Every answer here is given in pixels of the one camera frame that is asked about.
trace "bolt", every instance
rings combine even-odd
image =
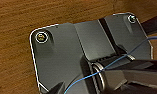
[[[129,20],[129,22],[131,22],[131,23],[135,23],[135,22],[136,22],[136,16],[130,15],[130,16],[128,17],[128,20]]]
[[[36,34],[36,40],[39,42],[39,43],[45,43],[48,39],[48,36],[45,32],[38,32]]]

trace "curved metal edge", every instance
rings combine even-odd
[[[53,27],[53,26],[58,26],[59,24],[54,24],[54,25],[50,25],[50,26],[46,26],[46,27],[42,27],[42,28],[38,28],[38,29],[35,29],[33,31],[31,31],[31,34],[30,34],[30,37],[29,37],[29,41],[30,41],[30,48],[31,48],[31,54],[32,54],[32,59],[33,59],[33,63],[34,63],[34,69],[35,69],[35,75],[36,75],[36,81],[37,81],[37,87],[40,91],[40,94],[41,94],[41,89],[40,89],[40,86],[43,86],[43,84],[41,84],[41,82],[39,81],[39,77],[38,77],[38,71],[37,71],[37,65],[36,65],[36,60],[35,60],[35,57],[34,57],[34,50],[33,50],[33,45],[32,45],[32,34],[37,31],[37,30],[41,30],[41,29],[45,29],[45,28],[48,28],[48,27]]]

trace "wooden table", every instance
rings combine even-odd
[[[0,0],[0,94],[38,94],[32,30],[120,12],[132,12],[144,22],[157,16],[157,0]],[[157,59],[157,41],[152,44]]]

